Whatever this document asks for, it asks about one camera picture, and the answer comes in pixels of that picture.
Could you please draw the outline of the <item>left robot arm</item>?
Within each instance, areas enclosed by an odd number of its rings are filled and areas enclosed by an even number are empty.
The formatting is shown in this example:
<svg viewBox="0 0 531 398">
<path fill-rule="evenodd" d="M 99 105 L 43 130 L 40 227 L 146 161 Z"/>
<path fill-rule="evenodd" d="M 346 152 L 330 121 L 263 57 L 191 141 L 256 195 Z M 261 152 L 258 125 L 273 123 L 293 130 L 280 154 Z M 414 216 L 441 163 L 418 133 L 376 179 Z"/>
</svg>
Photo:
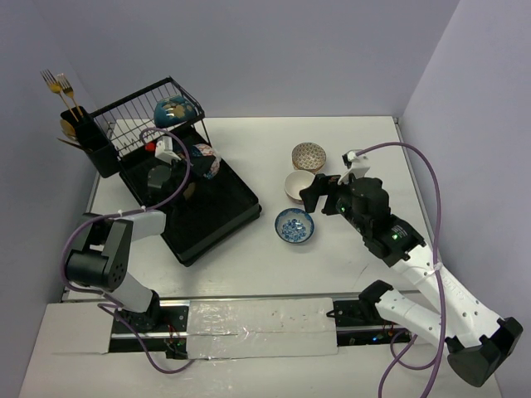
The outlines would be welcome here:
<svg viewBox="0 0 531 398">
<path fill-rule="evenodd" d="M 162 309 L 158 294 L 129 273 L 130 246 L 164 233 L 166 214 L 159 208 L 184 190 L 195 170 L 189 156 L 184 164 L 185 174 L 177 190 L 158 205 L 109 215 L 85 213 L 61 255 L 64 285 L 78 293 L 102 295 L 117 306 L 113 315 L 135 332 L 155 329 L 161 323 Z"/>
</svg>

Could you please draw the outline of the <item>patterned brown white bowl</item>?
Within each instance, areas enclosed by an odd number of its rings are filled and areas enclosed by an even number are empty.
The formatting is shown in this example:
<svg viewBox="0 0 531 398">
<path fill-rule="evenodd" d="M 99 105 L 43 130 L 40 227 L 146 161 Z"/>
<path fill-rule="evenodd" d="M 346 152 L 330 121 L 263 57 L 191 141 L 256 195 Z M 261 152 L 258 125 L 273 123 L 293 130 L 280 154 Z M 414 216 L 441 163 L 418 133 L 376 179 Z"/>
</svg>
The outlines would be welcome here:
<svg viewBox="0 0 531 398">
<path fill-rule="evenodd" d="M 294 169 L 316 173 L 326 164 L 327 156 L 324 149 L 317 143 L 299 143 L 291 152 Z"/>
</svg>

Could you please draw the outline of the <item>blue triangle pattern bowl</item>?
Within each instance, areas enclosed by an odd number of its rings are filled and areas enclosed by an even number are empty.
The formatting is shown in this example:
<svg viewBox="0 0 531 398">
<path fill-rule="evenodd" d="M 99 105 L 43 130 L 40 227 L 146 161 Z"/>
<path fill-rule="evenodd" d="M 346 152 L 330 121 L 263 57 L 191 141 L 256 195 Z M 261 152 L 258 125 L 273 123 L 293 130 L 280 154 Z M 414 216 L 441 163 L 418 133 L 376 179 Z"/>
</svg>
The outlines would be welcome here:
<svg viewBox="0 0 531 398">
<path fill-rule="evenodd" d="M 219 172 L 221 157 L 214 148 L 205 144 L 197 143 L 191 147 L 192 171 L 197 177 L 213 179 Z"/>
</svg>

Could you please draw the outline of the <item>blue floral porcelain bowl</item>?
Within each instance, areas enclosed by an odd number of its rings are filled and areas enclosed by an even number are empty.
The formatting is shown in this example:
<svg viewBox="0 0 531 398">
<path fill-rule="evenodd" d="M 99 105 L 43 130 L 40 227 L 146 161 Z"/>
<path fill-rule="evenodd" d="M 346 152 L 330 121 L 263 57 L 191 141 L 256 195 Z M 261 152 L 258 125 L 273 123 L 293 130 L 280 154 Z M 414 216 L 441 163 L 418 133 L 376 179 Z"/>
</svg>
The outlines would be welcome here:
<svg viewBox="0 0 531 398">
<path fill-rule="evenodd" d="M 304 210 L 288 208 L 281 211 L 275 218 L 275 232 L 286 243 L 303 244 L 314 234 L 315 224 Z"/>
</svg>

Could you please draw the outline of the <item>beige black bowl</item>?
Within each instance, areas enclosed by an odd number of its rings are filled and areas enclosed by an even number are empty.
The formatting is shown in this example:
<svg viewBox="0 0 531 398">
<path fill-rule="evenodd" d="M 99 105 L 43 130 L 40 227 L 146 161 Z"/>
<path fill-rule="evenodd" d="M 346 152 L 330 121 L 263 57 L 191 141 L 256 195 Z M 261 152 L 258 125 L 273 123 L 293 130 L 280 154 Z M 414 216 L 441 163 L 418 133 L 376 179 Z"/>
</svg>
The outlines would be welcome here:
<svg viewBox="0 0 531 398">
<path fill-rule="evenodd" d="M 188 187 L 183 191 L 183 197 L 184 199 L 187 201 L 189 200 L 193 193 L 195 192 L 196 190 L 196 183 L 195 182 L 191 182 Z"/>
</svg>

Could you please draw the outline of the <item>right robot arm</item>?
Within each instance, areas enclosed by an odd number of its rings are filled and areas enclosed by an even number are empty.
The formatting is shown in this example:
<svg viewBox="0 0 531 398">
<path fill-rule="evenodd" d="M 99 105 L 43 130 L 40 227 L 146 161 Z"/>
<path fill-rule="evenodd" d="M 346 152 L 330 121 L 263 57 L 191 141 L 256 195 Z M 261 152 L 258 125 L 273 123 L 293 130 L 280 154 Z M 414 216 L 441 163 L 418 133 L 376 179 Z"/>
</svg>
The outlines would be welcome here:
<svg viewBox="0 0 531 398">
<path fill-rule="evenodd" d="M 304 208 L 313 212 L 319 197 L 322 212 L 341 215 L 360 233 L 364 245 L 392 271 L 409 280 L 434 311 L 377 280 L 360 295 L 364 321 L 397 323 L 433 346 L 442 345 L 451 369 L 462 380 L 481 387 L 512 354 L 523 332 L 512 317 L 502 318 L 484 306 L 444 265 L 435 262 L 424 238 L 395 216 L 382 181 L 372 177 L 318 174 L 301 190 Z"/>
</svg>

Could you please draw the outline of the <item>blue gold globe bowl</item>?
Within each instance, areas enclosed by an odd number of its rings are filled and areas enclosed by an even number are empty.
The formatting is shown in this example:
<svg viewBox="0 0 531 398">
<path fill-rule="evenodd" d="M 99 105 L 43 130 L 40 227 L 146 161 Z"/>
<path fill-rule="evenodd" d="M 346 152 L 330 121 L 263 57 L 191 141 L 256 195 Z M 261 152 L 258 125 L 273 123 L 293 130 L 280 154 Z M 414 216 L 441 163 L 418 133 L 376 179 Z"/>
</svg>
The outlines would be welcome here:
<svg viewBox="0 0 531 398">
<path fill-rule="evenodd" d="M 197 111 L 192 103 L 181 95 L 175 95 L 161 99 L 156 104 L 153 112 L 153 122 L 157 128 L 165 129 L 187 122 L 196 116 Z"/>
</svg>

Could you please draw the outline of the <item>white floral bowl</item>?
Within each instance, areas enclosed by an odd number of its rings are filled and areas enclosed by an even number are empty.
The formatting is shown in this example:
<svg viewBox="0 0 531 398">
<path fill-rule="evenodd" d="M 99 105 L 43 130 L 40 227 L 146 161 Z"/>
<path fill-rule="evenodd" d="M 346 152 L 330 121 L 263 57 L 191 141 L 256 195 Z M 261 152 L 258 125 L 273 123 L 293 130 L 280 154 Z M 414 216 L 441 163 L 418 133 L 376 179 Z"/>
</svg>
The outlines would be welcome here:
<svg viewBox="0 0 531 398">
<path fill-rule="evenodd" d="M 284 182 L 285 195 L 294 203 L 302 204 L 300 192 L 309 187 L 314 181 L 314 174 L 305 170 L 290 173 Z"/>
</svg>

